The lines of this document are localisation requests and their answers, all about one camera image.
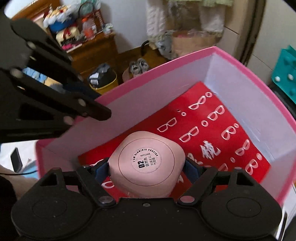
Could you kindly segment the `pink rounded compact case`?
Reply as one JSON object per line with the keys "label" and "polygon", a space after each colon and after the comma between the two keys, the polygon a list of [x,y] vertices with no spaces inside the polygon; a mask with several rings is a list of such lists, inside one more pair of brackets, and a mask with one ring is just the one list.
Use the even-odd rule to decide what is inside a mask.
{"label": "pink rounded compact case", "polygon": [[182,147],[154,133],[127,136],[108,160],[110,179],[134,198],[168,197],[185,164]]}

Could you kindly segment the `pink cardboard storage box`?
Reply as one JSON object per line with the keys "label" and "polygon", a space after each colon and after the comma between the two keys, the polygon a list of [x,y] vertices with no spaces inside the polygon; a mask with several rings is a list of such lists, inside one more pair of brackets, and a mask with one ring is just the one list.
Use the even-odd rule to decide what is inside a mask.
{"label": "pink cardboard storage box", "polygon": [[59,138],[36,143],[39,176],[73,171],[123,148],[127,137],[167,138],[220,171],[246,171],[283,204],[295,180],[295,119],[248,68],[211,47],[158,66],[98,97],[106,121],[76,119]]}

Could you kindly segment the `red eyeglasses print bag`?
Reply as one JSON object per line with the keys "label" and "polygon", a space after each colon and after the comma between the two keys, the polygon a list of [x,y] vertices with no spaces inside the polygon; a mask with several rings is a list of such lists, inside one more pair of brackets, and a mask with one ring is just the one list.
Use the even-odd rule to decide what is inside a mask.
{"label": "red eyeglasses print bag", "polygon": [[[202,167],[215,167],[219,171],[242,169],[257,182],[262,181],[270,168],[242,125],[201,82],[121,135],[80,155],[79,162],[91,165],[110,158],[127,136],[139,131],[172,140],[182,147],[186,158]],[[113,194],[121,192],[110,176],[106,187]],[[189,181],[181,172],[169,196],[176,198],[188,187]]]}

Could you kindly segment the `yellow waste bin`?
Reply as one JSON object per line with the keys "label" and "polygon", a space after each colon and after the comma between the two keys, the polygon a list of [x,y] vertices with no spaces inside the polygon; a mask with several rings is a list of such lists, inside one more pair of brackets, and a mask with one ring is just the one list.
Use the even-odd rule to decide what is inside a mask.
{"label": "yellow waste bin", "polygon": [[101,95],[119,85],[116,72],[107,63],[99,65],[87,80],[90,87]]}

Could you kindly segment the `brown wooden cabinet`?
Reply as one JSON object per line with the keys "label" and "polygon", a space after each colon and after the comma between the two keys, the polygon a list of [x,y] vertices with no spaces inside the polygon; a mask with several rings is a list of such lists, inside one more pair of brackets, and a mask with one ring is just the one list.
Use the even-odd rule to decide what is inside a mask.
{"label": "brown wooden cabinet", "polygon": [[[50,6],[56,8],[61,4],[61,1],[32,1],[16,13],[12,19],[33,20],[41,14],[47,14]],[[108,35],[103,32],[98,33],[94,39],[82,43],[81,46],[71,50],[68,54],[72,57],[72,67],[85,79],[102,63],[107,63],[117,70],[118,50],[115,43],[115,33]]]}

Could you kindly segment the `grey white sneaker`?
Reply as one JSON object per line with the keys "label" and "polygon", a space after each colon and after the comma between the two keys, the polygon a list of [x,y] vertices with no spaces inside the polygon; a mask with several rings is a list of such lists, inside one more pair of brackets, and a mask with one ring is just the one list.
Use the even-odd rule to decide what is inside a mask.
{"label": "grey white sneaker", "polygon": [[139,58],[137,60],[137,63],[138,63],[138,66],[140,67],[141,73],[145,73],[149,71],[149,65],[145,59]]}
{"label": "grey white sneaker", "polygon": [[129,64],[129,72],[133,77],[137,77],[142,74],[142,69],[137,61],[133,61]]}

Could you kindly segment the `teal felt tote bag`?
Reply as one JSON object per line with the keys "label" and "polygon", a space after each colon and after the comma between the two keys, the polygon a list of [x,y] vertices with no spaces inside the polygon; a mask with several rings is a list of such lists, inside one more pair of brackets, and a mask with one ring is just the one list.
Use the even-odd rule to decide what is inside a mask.
{"label": "teal felt tote bag", "polygon": [[281,49],[271,80],[295,103],[295,49],[289,45]]}

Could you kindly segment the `brown paper shopping bag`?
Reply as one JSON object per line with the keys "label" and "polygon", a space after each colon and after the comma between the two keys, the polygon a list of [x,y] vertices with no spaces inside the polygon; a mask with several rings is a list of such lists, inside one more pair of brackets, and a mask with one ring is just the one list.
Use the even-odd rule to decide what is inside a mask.
{"label": "brown paper shopping bag", "polygon": [[174,59],[215,46],[220,37],[206,31],[175,31],[171,36],[171,54]]}

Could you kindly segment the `white knitted hanging sweater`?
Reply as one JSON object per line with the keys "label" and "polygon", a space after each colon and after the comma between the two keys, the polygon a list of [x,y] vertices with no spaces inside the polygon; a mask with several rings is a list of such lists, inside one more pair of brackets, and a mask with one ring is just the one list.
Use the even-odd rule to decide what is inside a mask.
{"label": "white knitted hanging sweater", "polygon": [[226,9],[234,1],[146,1],[147,36],[152,42],[168,31],[197,31],[220,37]]}

